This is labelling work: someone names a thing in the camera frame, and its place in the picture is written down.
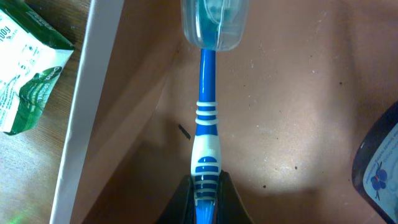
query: wooden surface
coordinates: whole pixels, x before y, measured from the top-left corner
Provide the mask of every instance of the wooden surface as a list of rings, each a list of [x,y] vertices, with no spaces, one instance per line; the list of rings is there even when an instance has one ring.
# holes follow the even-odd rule
[[[48,223],[67,130],[90,0],[27,0],[76,47],[38,126],[0,134],[0,223]]]

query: brown cardboard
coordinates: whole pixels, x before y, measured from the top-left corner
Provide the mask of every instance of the brown cardboard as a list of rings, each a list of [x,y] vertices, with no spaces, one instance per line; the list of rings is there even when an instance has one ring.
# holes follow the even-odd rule
[[[126,1],[81,174],[81,223],[154,114],[181,43],[178,1]]]
[[[397,9],[252,1],[240,46],[218,54],[217,93],[223,169],[256,223],[383,223],[350,175],[362,138],[397,100]],[[183,41],[142,142],[88,222],[156,221],[189,173],[193,141],[178,124],[193,136],[199,61]]]

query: blue toothbrush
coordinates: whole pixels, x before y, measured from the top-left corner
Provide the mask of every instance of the blue toothbrush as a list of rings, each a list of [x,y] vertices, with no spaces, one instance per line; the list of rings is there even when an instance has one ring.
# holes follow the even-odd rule
[[[216,52],[201,50],[200,86],[193,142],[191,175],[197,223],[212,223],[215,212],[218,177],[221,172],[221,149],[216,115]]]

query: black mark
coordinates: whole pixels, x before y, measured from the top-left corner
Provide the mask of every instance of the black mark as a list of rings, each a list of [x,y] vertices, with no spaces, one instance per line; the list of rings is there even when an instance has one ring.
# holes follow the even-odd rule
[[[181,130],[182,134],[184,134],[185,137],[187,137],[188,140],[191,140],[191,135],[188,133],[187,130],[185,130],[185,128],[181,126],[181,124],[178,125],[178,128]]]

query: green and white packaging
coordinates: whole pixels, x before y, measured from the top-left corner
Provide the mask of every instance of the green and white packaging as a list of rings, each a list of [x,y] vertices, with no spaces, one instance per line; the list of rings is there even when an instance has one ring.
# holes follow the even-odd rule
[[[36,126],[73,50],[27,4],[0,0],[0,131]]]

